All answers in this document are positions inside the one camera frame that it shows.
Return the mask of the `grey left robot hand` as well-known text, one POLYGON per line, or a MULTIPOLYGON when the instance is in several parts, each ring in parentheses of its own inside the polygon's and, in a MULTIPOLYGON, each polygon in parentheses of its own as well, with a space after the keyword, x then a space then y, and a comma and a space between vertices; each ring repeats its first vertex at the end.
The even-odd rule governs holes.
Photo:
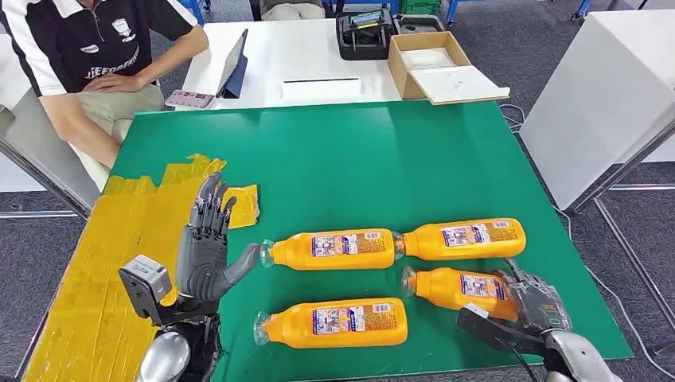
POLYGON ((228 265, 228 230, 236 198, 224 197, 228 184, 221 172, 210 174, 200 185, 181 232, 175 269, 179 294, 203 301, 218 301, 257 264, 259 244, 245 247, 228 265))

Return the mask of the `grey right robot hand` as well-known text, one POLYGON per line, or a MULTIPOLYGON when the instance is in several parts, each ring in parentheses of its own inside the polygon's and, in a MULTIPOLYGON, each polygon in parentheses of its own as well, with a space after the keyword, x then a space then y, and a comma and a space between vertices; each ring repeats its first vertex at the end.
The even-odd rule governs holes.
POLYGON ((497 271, 517 312, 517 322, 526 333, 571 330, 571 319, 556 288, 541 277, 524 271, 510 258, 504 259, 511 273, 497 271))

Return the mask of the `person's left hand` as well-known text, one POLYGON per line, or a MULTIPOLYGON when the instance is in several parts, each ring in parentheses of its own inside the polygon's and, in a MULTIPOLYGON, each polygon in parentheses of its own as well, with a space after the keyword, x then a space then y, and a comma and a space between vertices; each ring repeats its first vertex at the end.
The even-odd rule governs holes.
POLYGON ((138 92, 146 85, 147 81, 141 76, 108 73, 87 84, 84 92, 138 92))

